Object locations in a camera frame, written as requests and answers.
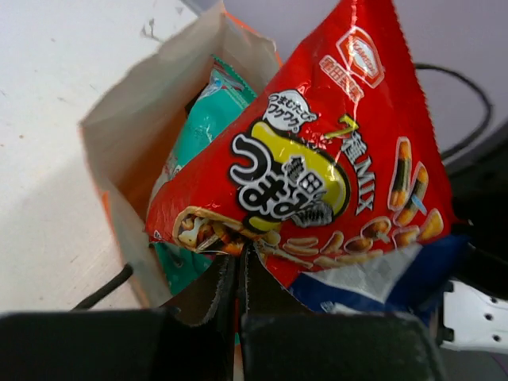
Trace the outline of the red snack packet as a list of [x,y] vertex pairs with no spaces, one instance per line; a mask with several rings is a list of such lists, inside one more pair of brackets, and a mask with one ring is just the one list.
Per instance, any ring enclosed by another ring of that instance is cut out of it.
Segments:
[[289,286],[447,236],[451,198],[394,4],[340,1],[161,187],[145,229],[194,252],[254,242]]

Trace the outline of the orange paper bag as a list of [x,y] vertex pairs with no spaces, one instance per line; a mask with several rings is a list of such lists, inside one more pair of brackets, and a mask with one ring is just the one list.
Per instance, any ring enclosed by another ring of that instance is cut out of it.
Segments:
[[[185,107],[208,83],[215,56],[233,67],[256,99],[286,63],[279,63],[272,42],[230,24],[224,8],[217,6],[135,66],[81,124],[90,172],[102,193],[122,258],[133,265],[137,293],[149,306],[172,296],[152,244],[184,248],[155,241],[146,232],[154,199],[150,195],[186,121]],[[254,242],[242,244],[235,256],[213,249],[187,250],[217,259],[240,257],[248,245],[271,275]],[[274,279],[289,292],[290,285]]]

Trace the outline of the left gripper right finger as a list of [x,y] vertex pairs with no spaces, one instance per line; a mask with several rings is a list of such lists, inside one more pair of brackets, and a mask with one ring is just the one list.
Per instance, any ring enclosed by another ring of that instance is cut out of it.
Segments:
[[239,335],[246,380],[445,380],[428,329],[404,313],[317,314],[244,248]]

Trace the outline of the teal snack packet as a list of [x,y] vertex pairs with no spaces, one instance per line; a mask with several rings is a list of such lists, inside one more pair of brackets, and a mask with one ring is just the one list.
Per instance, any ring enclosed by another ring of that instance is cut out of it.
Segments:
[[[218,57],[200,94],[185,107],[186,121],[156,180],[150,198],[172,180],[256,99],[256,93],[233,67]],[[173,296],[195,281],[213,257],[194,253],[170,243],[152,244]]]

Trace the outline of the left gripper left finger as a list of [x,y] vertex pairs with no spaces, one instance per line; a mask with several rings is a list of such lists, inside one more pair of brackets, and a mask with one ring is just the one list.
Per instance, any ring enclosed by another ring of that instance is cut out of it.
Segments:
[[158,308],[1,316],[3,380],[231,380],[237,260]]

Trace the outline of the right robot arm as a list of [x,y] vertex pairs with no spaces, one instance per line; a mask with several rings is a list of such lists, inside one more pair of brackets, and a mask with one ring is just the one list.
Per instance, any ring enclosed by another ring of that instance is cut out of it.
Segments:
[[507,352],[507,126],[448,165],[452,231],[464,258],[445,288],[437,336],[456,351]]

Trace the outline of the blue snack packet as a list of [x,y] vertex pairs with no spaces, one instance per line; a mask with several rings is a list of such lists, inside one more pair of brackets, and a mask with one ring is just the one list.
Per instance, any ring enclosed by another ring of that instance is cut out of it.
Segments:
[[363,264],[303,272],[288,290],[314,312],[403,312],[428,325],[467,249],[468,237],[448,235]]

